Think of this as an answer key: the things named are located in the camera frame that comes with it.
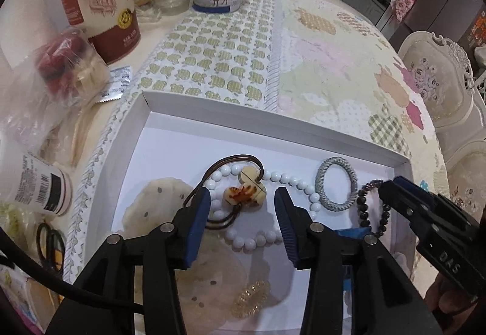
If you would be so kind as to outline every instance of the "black cable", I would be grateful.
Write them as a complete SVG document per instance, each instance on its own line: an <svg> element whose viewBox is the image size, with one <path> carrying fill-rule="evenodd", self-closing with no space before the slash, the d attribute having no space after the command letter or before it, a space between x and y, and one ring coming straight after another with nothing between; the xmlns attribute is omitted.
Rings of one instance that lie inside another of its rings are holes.
<svg viewBox="0 0 486 335"><path fill-rule="evenodd" d="M10 304L2 286L0 286L0 327L2 333L8 335L33 335Z"/></svg>
<svg viewBox="0 0 486 335"><path fill-rule="evenodd" d="M129 310L131 312L143 315L143 306L138 303L131 303L123 300L116 300L103 297L98 294L91 293L81 288L72 286L64 282L62 279L54 276L27 254L20 249L14 241L12 241L5 231L0 227L0 250L15 265L27 273L31 278L46 286L50 290L72 299L83 305L91 306L100 309L110 310Z"/></svg>

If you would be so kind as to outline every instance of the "gold hair coil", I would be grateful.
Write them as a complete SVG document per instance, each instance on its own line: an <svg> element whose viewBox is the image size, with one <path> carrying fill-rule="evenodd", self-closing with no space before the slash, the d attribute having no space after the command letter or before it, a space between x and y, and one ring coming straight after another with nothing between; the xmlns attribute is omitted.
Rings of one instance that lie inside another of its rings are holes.
<svg viewBox="0 0 486 335"><path fill-rule="evenodd" d="M235 299L231 314L238 319L253 316L264 306L269 292L270 283L267 281L259 280L251 284Z"/></svg>

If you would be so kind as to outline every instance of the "scissors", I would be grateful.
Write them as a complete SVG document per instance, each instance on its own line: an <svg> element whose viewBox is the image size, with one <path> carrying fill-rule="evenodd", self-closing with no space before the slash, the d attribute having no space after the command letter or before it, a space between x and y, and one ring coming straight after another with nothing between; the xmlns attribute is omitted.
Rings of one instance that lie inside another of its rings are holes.
<svg viewBox="0 0 486 335"><path fill-rule="evenodd" d="M42 266L62 277L64 269L65 246L59 231L47 223L40 223L36 234L37 253Z"/></svg>

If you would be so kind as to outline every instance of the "food package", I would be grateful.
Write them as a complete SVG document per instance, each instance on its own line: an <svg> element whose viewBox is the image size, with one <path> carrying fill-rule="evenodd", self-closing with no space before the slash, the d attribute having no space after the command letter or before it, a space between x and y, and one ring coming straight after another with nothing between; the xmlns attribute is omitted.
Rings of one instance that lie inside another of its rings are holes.
<svg viewBox="0 0 486 335"><path fill-rule="evenodd" d="M13 70L0 93L0 130L37 154L73 109L90 106L109 69L81 30L68 28Z"/></svg>

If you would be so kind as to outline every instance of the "white chair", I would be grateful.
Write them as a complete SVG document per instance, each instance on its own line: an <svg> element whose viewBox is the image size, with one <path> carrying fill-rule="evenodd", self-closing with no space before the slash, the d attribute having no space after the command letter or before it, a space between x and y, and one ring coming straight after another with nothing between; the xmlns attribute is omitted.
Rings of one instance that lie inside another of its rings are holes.
<svg viewBox="0 0 486 335"><path fill-rule="evenodd" d="M486 104L478 88L473 89L473 106L467 120L436 134L445 161L466 143L486 139Z"/></svg>
<svg viewBox="0 0 486 335"><path fill-rule="evenodd" d="M473 108L471 62L461 46L442 35L417 31L398 55L412 74L437 132L467 120Z"/></svg>
<svg viewBox="0 0 486 335"><path fill-rule="evenodd" d="M486 202L486 141L466 143L446 160L446 169L452 201L480 221Z"/></svg>

